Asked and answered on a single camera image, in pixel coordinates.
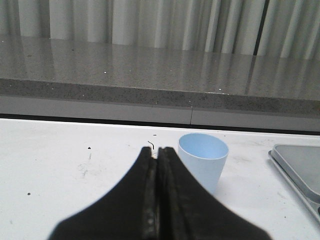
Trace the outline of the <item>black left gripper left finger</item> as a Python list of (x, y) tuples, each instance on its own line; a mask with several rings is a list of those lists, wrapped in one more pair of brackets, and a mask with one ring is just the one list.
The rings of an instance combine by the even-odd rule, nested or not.
[(102, 198), (61, 221), (51, 240), (156, 240), (157, 161), (143, 147), (124, 177)]

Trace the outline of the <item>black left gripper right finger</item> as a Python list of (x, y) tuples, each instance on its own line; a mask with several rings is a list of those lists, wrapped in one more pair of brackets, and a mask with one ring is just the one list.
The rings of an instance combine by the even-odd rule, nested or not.
[(269, 240), (263, 229), (241, 218), (218, 200), (187, 170), (171, 147), (158, 150), (162, 240)]

